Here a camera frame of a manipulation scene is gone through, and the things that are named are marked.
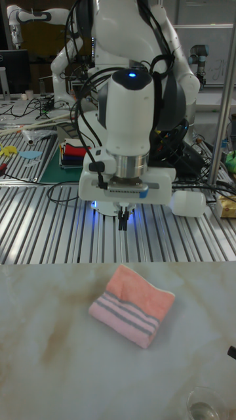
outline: aluminum profile table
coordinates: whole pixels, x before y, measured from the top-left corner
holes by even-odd
[[[20,134],[3,139],[10,143],[27,148]],[[40,178],[56,148],[55,139],[41,142],[39,165],[26,168],[16,156],[9,174]],[[229,180],[223,169],[220,178]],[[236,220],[219,218],[214,204],[198,219],[174,216],[165,206],[137,205],[127,232],[120,232],[117,218],[97,213],[89,202],[49,201],[49,188],[1,177],[0,264],[236,260]],[[66,200],[77,193],[76,184],[57,186],[53,198]]]

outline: cardboard box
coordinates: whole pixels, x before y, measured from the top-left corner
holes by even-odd
[[[236,201],[236,196],[229,196]],[[236,202],[230,199],[220,196],[216,202],[216,211],[220,217],[236,217]]]

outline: gray stripe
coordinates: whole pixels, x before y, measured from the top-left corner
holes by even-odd
[[[130,306],[133,306],[135,309],[138,309],[142,314],[144,314],[145,316],[147,316],[148,318],[151,318],[151,319],[153,319],[153,320],[155,320],[155,321],[157,321],[157,322],[159,322],[160,323],[160,321],[157,319],[157,318],[155,318],[154,316],[151,316],[151,315],[148,315],[148,314],[146,314],[142,309],[140,309],[140,307],[139,306],[137,306],[136,304],[134,304],[134,303],[132,303],[132,302],[129,302],[129,301],[122,301],[122,299],[119,299],[117,296],[115,296],[114,294],[112,294],[110,291],[105,291],[104,293],[107,293],[109,296],[111,296],[111,297],[113,297],[114,299],[117,299],[117,301],[118,302],[120,302],[120,303],[126,303],[126,304],[128,304],[128,305],[130,305]]]
[[[140,327],[139,325],[135,324],[134,322],[128,320],[127,318],[125,318],[124,316],[118,314],[118,312],[116,312],[115,310],[111,309],[110,307],[106,306],[106,304],[99,302],[99,300],[95,301],[95,303],[97,303],[99,306],[101,306],[102,308],[108,310],[110,313],[112,313],[113,315],[115,315],[118,319],[120,319],[121,321],[126,322],[127,324],[129,324],[130,326],[139,329],[142,333],[145,333],[147,335],[153,335],[153,333],[151,333],[150,331],[148,331],[147,329]]]
[[[113,305],[117,306],[118,308],[120,308],[120,309],[124,310],[125,312],[128,312],[128,314],[130,314],[130,315],[132,315],[132,316],[135,316],[135,318],[139,319],[140,321],[145,322],[145,323],[146,323],[147,325],[149,325],[150,327],[154,327],[154,328],[156,328],[156,327],[159,325],[159,322],[157,322],[157,321],[156,321],[156,324],[153,324],[152,322],[148,322],[148,321],[146,321],[143,317],[141,317],[141,316],[140,316],[140,315],[138,315],[137,313],[133,312],[132,310],[129,310],[129,309],[127,309],[127,308],[124,308],[124,307],[122,306],[122,303],[121,303],[121,302],[119,302],[119,303],[112,302],[111,300],[109,300],[109,298],[108,298],[108,297],[106,297],[106,296],[104,296],[104,295],[102,295],[101,297],[102,297],[103,299],[107,300],[108,302],[112,303]]]

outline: black monitor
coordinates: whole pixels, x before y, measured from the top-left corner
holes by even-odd
[[[31,75],[27,50],[0,51],[0,67],[6,67],[10,93],[24,93],[29,89]]]

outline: pink towel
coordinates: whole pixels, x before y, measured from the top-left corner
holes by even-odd
[[[157,289],[135,271],[120,265],[89,314],[127,339],[147,348],[175,296]]]

